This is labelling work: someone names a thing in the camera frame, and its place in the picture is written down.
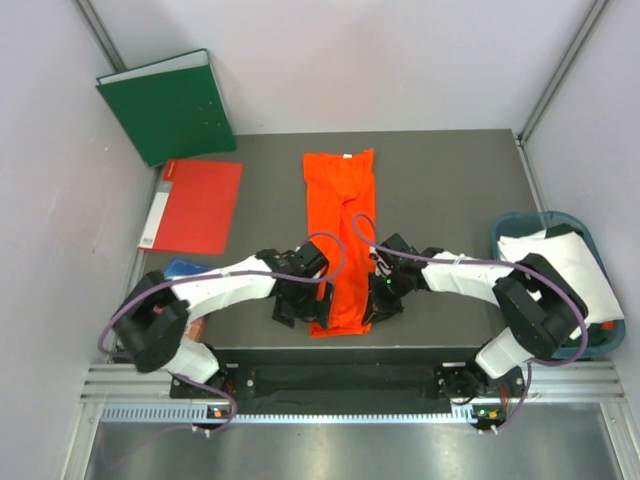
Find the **orange t-shirt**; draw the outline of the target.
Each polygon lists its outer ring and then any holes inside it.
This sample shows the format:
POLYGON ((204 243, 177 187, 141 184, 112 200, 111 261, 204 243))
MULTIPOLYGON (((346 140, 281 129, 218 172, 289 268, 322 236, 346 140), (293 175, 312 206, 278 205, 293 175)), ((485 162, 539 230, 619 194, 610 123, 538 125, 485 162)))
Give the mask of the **orange t-shirt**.
POLYGON ((369 295, 369 275, 375 271, 370 247, 354 232, 353 218, 364 213, 376 216, 373 172, 374 151, 354 155, 306 153, 303 176, 306 183, 307 229, 325 231, 336 238, 318 236, 313 242, 330 262, 331 273, 346 253, 343 269, 332 280, 333 298, 326 328, 313 323, 313 338, 365 335, 371 325, 364 320, 369 295))

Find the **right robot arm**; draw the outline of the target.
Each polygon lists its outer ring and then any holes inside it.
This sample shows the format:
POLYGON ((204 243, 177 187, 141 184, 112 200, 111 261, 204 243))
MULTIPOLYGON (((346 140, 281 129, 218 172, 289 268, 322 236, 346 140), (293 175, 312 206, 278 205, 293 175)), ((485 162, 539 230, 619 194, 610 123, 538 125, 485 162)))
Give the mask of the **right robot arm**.
POLYGON ((376 244, 367 240, 376 273, 368 318, 398 313, 414 291, 452 293, 497 307, 505 326, 460 369, 477 395, 498 389, 504 377, 525 363, 560 367, 581 357, 560 359, 558 350, 573 332, 580 350, 588 344, 588 308, 575 289, 542 255, 529 253, 517 262, 477 259, 441 248, 418 252, 399 234, 376 244))

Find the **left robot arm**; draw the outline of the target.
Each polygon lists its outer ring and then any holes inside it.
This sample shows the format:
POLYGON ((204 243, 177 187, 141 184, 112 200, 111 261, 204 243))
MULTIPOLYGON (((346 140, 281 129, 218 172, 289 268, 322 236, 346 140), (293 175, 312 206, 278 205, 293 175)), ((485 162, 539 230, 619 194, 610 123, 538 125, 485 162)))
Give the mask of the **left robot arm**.
POLYGON ((195 275, 167 278, 152 271, 116 312, 113 331, 138 372, 166 369, 203 395, 216 396, 226 387, 226 369, 213 347, 188 336, 188 327, 213 312, 268 298, 275 300, 273 320, 289 328, 297 321, 326 327, 333 285, 319 279, 328 270, 329 260, 308 241, 195 275))

